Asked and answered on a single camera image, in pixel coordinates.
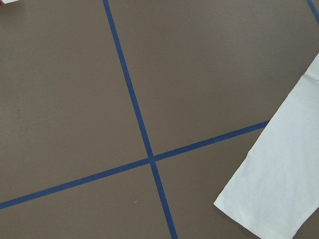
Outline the white long-sleeve printed shirt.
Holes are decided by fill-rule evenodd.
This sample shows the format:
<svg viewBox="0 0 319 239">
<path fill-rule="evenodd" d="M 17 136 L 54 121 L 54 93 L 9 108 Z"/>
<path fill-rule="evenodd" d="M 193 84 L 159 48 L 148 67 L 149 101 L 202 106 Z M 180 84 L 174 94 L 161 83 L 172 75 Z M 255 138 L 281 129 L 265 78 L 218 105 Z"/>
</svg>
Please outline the white long-sleeve printed shirt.
<svg viewBox="0 0 319 239">
<path fill-rule="evenodd" d="M 291 239 L 319 206 L 319 60 L 280 105 L 214 202 L 262 239 Z"/>
</svg>

